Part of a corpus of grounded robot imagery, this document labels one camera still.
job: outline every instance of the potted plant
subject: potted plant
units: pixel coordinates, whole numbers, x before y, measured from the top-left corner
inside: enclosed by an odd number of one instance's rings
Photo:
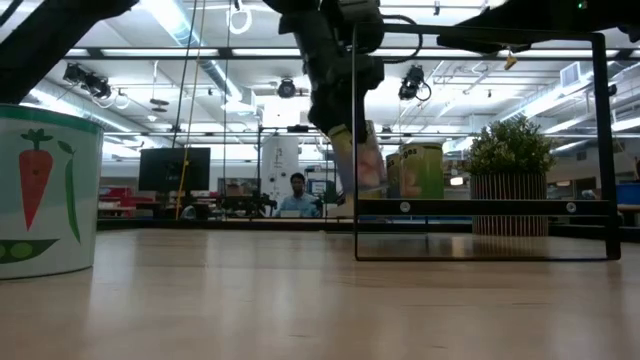
[[[546,173],[555,164],[552,141],[527,119],[494,122],[473,141],[463,170],[471,175],[471,199],[544,200]],[[480,235],[546,236],[546,217],[476,216]]]

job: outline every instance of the computer screen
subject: computer screen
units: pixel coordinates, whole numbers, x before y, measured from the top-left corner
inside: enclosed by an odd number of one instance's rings
[[[180,189],[184,148],[145,149],[140,151],[140,191],[169,192]],[[183,190],[209,190],[209,164],[211,149],[190,148]]]

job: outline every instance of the man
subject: man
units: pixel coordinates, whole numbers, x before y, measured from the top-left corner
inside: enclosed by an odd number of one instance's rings
[[[291,175],[293,195],[282,201],[282,205],[276,212],[276,217],[280,217],[283,211],[299,212],[300,217],[320,217],[320,212],[315,205],[318,199],[304,192],[305,180],[304,175],[300,173]]]

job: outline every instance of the green plant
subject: green plant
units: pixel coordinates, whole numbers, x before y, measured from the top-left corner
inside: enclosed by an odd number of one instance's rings
[[[555,164],[552,141],[527,119],[494,122],[473,140],[463,170],[471,175],[544,174]]]

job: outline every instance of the security camera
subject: security camera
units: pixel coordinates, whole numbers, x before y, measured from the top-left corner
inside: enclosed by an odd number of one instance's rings
[[[292,79],[282,79],[278,86],[278,96],[281,99],[291,99],[296,96],[296,86]]]

